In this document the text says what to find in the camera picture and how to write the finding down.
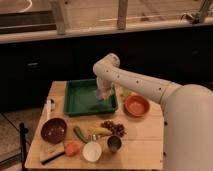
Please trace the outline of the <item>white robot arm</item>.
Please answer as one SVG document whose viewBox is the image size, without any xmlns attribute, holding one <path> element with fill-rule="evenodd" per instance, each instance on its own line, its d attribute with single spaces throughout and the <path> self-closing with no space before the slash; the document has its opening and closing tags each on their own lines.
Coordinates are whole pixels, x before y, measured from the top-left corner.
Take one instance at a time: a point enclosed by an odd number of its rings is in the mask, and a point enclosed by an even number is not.
<svg viewBox="0 0 213 171">
<path fill-rule="evenodd" d="M 125 71 L 119 65 L 113 53 L 93 65 L 99 97 L 108 98 L 117 83 L 161 106 L 163 171 L 213 171 L 213 91 Z"/>
</svg>

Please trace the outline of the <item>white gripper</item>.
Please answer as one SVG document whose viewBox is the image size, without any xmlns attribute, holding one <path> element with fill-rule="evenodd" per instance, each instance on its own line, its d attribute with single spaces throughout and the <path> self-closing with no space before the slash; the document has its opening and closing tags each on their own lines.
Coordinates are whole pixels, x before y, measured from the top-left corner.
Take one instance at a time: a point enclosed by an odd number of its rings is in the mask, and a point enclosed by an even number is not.
<svg viewBox="0 0 213 171">
<path fill-rule="evenodd" d="M 98 77 L 96 83 L 97 90 L 100 90 L 103 93 L 105 99 L 109 98 L 114 93 L 114 85 L 112 82 Z"/>
</svg>

